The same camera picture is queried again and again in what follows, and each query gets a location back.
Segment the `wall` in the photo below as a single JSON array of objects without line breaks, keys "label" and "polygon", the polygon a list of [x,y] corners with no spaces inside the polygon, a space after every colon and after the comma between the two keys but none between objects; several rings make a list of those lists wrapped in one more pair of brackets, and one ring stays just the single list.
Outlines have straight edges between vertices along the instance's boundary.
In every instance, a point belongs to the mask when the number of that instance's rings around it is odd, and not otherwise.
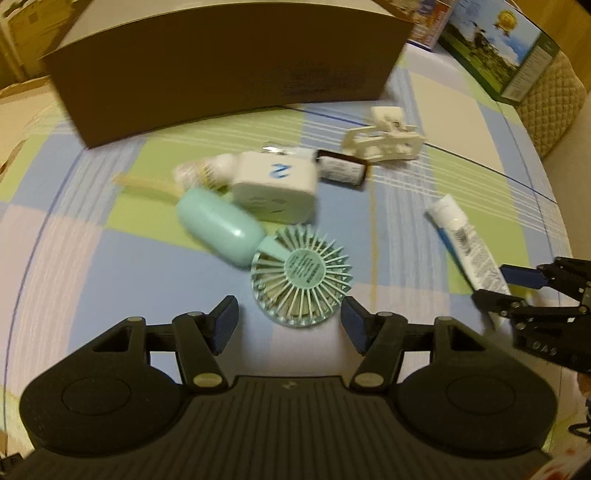
[{"label": "wall", "polygon": [[591,90],[591,15],[576,0],[515,0],[523,13],[566,53],[587,91]]},{"label": "wall", "polygon": [[574,258],[591,260],[591,95],[544,159]]}]

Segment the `fan label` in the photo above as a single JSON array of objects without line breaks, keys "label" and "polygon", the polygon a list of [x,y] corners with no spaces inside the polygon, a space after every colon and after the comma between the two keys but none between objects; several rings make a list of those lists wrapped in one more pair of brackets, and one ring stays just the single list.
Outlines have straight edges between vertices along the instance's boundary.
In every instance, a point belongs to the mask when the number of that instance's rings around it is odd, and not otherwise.
[{"label": "fan label", "polygon": [[324,278],[324,262],[316,252],[298,249],[285,265],[287,278],[298,288],[314,288]]}]

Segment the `beige cushion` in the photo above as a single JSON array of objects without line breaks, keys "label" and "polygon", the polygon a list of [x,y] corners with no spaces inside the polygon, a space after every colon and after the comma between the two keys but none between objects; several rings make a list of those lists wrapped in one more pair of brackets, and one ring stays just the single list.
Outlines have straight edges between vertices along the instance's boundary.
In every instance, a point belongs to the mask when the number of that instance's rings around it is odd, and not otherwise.
[{"label": "beige cushion", "polygon": [[560,51],[542,78],[516,108],[535,149],[543,158],[583,107],[587,92]]}]

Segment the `blue stripe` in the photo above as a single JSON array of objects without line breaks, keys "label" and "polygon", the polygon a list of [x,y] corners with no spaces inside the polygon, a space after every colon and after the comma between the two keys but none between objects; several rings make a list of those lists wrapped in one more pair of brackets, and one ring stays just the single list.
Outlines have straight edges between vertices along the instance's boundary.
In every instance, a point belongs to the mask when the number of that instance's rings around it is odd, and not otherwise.
[{"label": "blue stripe", "polygon": [[53,210],[56,207],[57,201],[58,201],[62,191],[64,190],[66,183],[70,179],[72,172],[74,172],[74,169],[76,168],[76,165],[78,165],[78,162],[82,158],[83,154],[84,154],[84,151],[81,151],[80,153],[78,153],[78,156],[74,159],[74,162],[72,163],[72,165],[70,166],[70,168],[66,172],[66,176],[63,179],[59,189],[57,190],[57,193],[54,196],[53,201],[51,202],[49,210],[47,211],[45,218],[43,219],[43,222],[41,224],[41,228],[39,229],[39,232],[37,233],[37,237],[35,238],[35,243],[33,244],[33,248],[31,249],[31,254],[29,255],[29,259],[27,261],[27,266],[25,267],[25,271],[22,275],[21,285],[18,288],[17,299],[16,299],[16,302],[14,303],[14,309],[12,310],[12,319],[10,322],[10,328],[8,330],[6,360],[5,360],[5,364],[4,364],[4,389],[2,392],[2,420],[4,422],[4,432],[6,433],[6,436],[7,436],[7,443],[5,446],[5,454],[6,455],[8,455],[8,429],[7,429],[7,421],[6,421],[6,396],[7,396],[7,388],[8,388],[8,364],[10,361],[10,345],[12,342],[12,333],[14,331],[14,324],[17,320],[18,307],[21,302],[21,297],[22,297],[22,292],[24,291],[25,282],[27,281],[27,276],[28,276],[29,271],[31,269],[31,265],[33,264],[33,258],[35,257],[35,253],[37,252],[37,248],[39,247],[39,243],[41,241],[41,237],[43,235],[43,232],[45,231],[45,228],[47,226],[49,218],[50,218]]}]

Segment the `wooden stick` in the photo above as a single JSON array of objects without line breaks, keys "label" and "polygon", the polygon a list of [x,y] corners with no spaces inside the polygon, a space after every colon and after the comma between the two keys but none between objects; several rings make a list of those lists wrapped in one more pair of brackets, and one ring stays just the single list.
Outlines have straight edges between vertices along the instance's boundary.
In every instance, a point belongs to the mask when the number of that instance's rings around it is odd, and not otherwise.
[{"label": "wooden stick", "polygon": [[134,177],[133,175],[119,173],[113,177],[112,181],[113,183],[124,187],[137,187],[140,189],[149,189],[162,192],[174,197],[177,200],[180,200],[184,195],[184,190],[181,187],[160,180],[144,179],[141,177]]}]

